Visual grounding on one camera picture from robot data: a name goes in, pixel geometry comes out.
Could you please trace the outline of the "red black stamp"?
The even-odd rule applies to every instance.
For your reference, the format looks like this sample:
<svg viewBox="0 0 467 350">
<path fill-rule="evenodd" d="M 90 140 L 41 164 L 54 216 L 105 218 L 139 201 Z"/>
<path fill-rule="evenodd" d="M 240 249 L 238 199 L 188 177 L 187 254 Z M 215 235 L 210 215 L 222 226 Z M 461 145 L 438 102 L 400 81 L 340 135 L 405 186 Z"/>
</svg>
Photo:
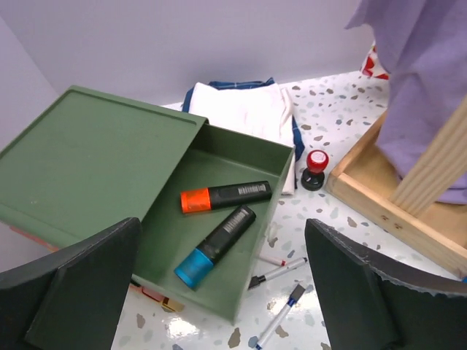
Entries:
<svg viewBox="0 0 467 350">
<path fill-rule="evenodd" d="M 326 152 L 315 149 L 306 157 L 306 168 L 301 175 L 301 184 L 308 191 L 317 191 L 325 181 L 324 170 L 328 166 L 329 156 Z"/>
</svg>

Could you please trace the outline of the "orange-red drawer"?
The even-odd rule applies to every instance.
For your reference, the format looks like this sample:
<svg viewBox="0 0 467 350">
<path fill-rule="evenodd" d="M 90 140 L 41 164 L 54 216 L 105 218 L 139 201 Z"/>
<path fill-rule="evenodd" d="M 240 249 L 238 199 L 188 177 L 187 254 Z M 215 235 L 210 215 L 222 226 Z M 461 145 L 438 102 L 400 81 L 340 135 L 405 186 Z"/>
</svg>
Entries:
<svg viewBox="0 0 467 350">
<path fill-rule="evenodd" d="M 17 227 L 14 227 L 14 226 L 9 226 L 9 229 L 15 233 L 18 233 L 18 234 L 21 234 L 22 236 L 24 236 L 25 238 L 28 238 L 29 240 L 31 241 L 34 241 L 38 244 L 40 244 L 41 246 L 45 247 L 46 249 L 48 249 L 50 252 L 57 252 L 59 250 L 59 248 L 51 245 L 50 243 L 44 241 L 43 239 L 41 238 L 38 238 L 36 236 L 33 236 L 27 232 L 24 232 L 20 229 L 18 229 Z"/>
</svg>

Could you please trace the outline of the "orange cap highlighter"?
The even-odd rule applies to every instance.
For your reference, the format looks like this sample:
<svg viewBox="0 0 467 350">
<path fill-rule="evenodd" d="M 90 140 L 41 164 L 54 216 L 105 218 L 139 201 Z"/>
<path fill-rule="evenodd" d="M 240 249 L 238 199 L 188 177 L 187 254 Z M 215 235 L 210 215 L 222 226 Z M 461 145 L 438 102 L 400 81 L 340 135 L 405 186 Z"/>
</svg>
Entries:
<svg viewBox="0 0 467 350">
<path fill-rule="evenodd" d="M 259 181 L 184 191 L 180 202 L 182 213 L 191 214 L 268 201 L 271 197 L 269 182 Z"/>
</svg>

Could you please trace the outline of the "green drawer box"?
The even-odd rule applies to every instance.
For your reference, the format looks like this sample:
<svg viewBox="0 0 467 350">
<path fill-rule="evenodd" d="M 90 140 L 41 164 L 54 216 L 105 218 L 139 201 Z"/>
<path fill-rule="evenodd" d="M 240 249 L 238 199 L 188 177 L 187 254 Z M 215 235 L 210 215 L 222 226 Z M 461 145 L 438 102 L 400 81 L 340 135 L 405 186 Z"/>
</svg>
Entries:
<svg viewBox="0 0 467 350">
<path fill-rule="evenodd" d="M 207 123 L 69 88 L 1 152 L 1 221 L 62 248 L 143 218 Z"/>
</svg>

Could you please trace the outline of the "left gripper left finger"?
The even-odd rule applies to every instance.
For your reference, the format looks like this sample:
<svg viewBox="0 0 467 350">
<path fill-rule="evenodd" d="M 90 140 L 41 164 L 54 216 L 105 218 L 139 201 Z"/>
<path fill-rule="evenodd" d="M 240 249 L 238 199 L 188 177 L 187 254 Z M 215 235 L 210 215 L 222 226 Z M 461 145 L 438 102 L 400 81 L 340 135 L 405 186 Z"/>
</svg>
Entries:
<svg viewBox="0 0 467 350">
<path fill-rule="evenodd" d="M 1 273 L 1 348 L 110 349 L 141 234 L 127 218 Z"/>
</svg>

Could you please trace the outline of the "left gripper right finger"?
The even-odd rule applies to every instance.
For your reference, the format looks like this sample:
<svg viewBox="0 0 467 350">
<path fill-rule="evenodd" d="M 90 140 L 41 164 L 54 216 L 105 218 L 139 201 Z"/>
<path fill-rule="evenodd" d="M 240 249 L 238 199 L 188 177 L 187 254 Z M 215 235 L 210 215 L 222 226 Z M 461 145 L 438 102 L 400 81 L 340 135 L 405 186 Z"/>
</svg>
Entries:
<svg viewBox="0 0 467 350">
<path fill-rule="evenodd" d="M 394 260 L 318 219 L 308 260 L 332 349 L 466 349 L 466 284 Z"/>
</svg>

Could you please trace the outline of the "blue cap highlighter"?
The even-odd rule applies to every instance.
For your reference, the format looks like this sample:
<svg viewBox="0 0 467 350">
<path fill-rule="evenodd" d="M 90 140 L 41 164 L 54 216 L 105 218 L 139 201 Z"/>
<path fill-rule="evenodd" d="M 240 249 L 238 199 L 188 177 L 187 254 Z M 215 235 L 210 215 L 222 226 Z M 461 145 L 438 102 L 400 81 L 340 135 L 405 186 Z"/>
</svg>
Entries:
<svg viewBox="0 0 467 350">
<path fill-rule="evenodd" d="M 255 219 L 250 207 L 237 207 L 174 269 L 175 275 L 187 287 L 196 289 Z"/>
</svg>

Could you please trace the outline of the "green drawer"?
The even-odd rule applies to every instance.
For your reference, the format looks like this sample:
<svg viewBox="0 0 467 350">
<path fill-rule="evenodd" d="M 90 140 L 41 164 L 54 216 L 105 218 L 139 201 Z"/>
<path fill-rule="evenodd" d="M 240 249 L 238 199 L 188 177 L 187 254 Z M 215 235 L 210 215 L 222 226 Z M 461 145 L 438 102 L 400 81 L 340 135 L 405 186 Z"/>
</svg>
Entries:
<svg viewBox="0 0 467 350">
<path fill-rule="evenodd" d="M 203 125 L 142 221 L 134 280 L 235 323 L 294 154 L 283 144 Z M 273 193 L 268 201 L 250 204 L 256 214 L 253 224 L 196 289 L 186 286 L 174 269 L 233 210 L 183 214 L 181 192 L 264 180 Z"/>
</svg>

